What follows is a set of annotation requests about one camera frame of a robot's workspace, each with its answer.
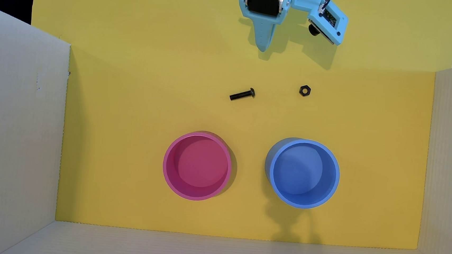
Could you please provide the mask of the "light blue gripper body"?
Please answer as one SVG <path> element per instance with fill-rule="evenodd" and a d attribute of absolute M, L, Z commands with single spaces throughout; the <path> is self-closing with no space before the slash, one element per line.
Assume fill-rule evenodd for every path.
<path fill-rule="evenodd" d="M 243 17 L 280 25 L 293 0 L 239 0 Z"/>

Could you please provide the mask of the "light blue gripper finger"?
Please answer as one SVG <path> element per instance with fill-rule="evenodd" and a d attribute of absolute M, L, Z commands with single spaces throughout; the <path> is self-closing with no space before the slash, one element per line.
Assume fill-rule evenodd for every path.
<path fill-rule="evenodd" d="M 271 44 L 277 24 L 271 21 L 262 20 L 252 20 L 252 23 L 255 32 L 255 44 L 258 50 L 266 52 Z"/>

